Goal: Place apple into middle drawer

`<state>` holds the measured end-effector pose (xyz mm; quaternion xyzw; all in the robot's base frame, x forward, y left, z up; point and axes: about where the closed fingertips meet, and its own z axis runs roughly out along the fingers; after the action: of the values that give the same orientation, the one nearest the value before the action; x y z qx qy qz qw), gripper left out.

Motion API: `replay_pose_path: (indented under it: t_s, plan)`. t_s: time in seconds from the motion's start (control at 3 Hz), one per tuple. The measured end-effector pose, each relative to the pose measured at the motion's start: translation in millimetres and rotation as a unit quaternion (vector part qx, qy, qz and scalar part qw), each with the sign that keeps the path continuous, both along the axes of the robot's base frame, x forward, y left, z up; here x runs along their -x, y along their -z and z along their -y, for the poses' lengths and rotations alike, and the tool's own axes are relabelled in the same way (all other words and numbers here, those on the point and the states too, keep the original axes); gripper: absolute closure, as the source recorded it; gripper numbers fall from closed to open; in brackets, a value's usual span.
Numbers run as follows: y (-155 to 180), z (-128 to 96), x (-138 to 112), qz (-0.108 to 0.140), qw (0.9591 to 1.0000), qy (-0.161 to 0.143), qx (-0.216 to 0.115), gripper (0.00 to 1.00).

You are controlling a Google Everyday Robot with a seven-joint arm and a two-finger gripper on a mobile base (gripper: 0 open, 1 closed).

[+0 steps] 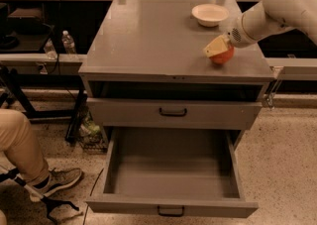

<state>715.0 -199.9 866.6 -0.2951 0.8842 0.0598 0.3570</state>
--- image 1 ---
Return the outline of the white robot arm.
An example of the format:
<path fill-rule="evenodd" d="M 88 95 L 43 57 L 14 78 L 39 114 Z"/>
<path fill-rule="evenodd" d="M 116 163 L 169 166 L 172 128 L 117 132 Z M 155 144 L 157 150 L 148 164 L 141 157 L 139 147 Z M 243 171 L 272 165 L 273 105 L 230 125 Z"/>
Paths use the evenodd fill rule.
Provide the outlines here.
<path fill-rule="evenodd" d="M 269 36 L 297 29 L 317 44 L 317 0 L 261 0 L 242 13 L 204 49 L 207 57 L 223 63 L 244 48 Z"/>

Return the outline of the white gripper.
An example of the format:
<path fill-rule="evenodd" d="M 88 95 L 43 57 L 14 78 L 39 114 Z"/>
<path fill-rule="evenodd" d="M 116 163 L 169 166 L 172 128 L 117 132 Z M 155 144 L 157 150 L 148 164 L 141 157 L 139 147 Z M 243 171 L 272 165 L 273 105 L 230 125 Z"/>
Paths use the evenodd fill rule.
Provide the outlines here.
<path fill-rule="evenodd" d="M 236 18 L 229 24 L 226 34 L 216 37 L 203 49 L 207 57 L 225 53 L 230 49 L 230 43 L 235 48 L 245 48 L 257 42 L 245 31 L 241 17 Z"/>

